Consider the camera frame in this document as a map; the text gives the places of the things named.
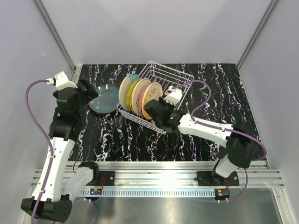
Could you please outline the pink cream branch plate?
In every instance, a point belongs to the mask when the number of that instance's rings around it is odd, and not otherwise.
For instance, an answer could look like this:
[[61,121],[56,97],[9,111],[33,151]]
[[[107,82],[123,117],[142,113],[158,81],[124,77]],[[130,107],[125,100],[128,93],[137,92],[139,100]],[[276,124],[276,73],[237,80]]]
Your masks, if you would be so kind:
[[134,112],[137,115],[141,115],[142,113],[139,112],[138,109],[138,103],[139,103],[139,97],[145,87],[148,87],[151,84],[151,81],[147,78],[140,79],[136,85],[134,86],[131,97],[130,97],[130,106],[132,112]]

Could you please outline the white wire dish rack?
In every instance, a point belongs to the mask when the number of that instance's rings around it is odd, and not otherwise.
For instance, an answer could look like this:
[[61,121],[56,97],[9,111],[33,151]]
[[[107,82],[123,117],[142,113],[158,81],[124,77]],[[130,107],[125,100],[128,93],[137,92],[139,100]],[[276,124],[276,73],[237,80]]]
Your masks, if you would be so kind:
[[148,62],[138,75],[126,76],[119,90],[121,115],[157,133],[174,131],[166,121],[178,111],[194,76],[156,62]]

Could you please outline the teal glazed floral plate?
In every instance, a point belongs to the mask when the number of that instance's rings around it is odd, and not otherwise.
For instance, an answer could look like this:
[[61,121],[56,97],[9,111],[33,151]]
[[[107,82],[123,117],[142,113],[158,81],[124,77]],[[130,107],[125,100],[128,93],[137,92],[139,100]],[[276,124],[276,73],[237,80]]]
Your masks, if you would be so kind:
[[111,113],[119,103],[119,88],[115,85],[103,85],[96,88],[98,97],[89,102],[92,111],[99,114]]

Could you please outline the green polka dot plate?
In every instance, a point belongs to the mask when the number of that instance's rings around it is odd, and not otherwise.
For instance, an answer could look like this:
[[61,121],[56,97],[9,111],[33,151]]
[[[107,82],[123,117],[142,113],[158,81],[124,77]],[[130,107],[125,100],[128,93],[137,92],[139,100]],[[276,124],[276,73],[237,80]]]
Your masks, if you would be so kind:
[[136,86],[136,84],[140,81],[140,79],[135,80],[129,87],[128,91],[127,91],[127,96],[126,96],[126,106],[128,108],[128,110],[132,110],[131,106],[130,106],[130,101],[131,101],[131,94],[132,91],[134,89],[134,87]]

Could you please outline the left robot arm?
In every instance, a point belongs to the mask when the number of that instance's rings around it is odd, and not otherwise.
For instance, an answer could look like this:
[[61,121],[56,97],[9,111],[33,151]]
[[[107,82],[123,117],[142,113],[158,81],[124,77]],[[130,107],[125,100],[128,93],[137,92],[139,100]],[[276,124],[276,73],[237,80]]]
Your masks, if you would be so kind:
[[98,93],[84,79],[80,79],[77,84],[72,81],[59,84],[54,79],[47,79],[46,83],[56,87],[53,96],[57,107],[50,131],[46,133],[29,106],[28,94],[36,83],[33,82],[26,89],[25,105],[31,119],[46,138],[49,148],[38,184],[32,196],[22,200],[21,209],[30,215],[31,223],[37,219],[64,223],[70,216],[73,201],[81,189],[86,184],[96,185],[100,182],[99,166],[95,162],[84,162],[72,178],[65,185],[62,184],[66,163],[83,125],[80,110],[97,98]]

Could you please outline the blue cream branch plate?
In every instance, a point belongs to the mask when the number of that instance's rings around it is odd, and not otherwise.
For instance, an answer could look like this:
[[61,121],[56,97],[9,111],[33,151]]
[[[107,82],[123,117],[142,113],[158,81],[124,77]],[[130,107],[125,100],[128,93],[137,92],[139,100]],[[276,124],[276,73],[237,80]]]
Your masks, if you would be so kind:
[[137,74],[130,74],[130,75],[127,75],[121,85],[120,85],[120,88],[119,88],[119,103],[121,105],[122,108],[124,109],[128,109],[127,105],[126,105],[126,98],[127,98],[127,92],[131,86],[131,84],[138,80],[139,79],[139,76]]

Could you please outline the orange cream branch plate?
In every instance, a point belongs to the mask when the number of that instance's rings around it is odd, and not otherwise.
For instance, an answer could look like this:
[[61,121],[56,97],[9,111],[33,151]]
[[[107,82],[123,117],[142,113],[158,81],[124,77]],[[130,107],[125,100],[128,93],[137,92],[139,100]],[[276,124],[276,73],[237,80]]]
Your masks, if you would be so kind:
[[160,83],[154,82],[150,84],[146,89],[142,97],[142,114],[145,119],[152,119],[151,116],[145,111],[145,105],[151,100],[159,100],[163,94],[163,89]]

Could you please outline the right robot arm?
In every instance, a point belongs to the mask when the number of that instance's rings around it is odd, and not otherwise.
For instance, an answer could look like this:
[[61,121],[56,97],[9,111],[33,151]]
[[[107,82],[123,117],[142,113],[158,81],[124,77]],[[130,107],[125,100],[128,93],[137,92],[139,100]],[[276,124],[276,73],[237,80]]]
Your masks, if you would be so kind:
[[216,162],[205,185],[224,186],[229,177],[239,168],[247,169],[254,160],[258,140],[248,135],[244,125],[214,123],[195,118],[190,114],[174,109],[174,106],[164,100],[151,100],[144,106],[145,112],[153,119],[158,128],[168,133],[193,135],[213,141],[226,149],[223,158]]

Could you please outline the pink scalloped plate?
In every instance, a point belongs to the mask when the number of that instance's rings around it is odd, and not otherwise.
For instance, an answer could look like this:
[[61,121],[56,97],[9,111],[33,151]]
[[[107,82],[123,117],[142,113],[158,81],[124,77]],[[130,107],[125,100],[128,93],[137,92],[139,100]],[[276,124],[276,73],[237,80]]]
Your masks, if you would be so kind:
[[138,100],[138,111],[139,111],[139,114],[146,117],[145,115],[145,110],[144,110],[144,106],[146,104],[146,101],[149,100],[149,94],[148,94],[148,87],[145,87],[143,89],[143,91],[141,92],[140,94],[140,97],[139,97],[139,100]]

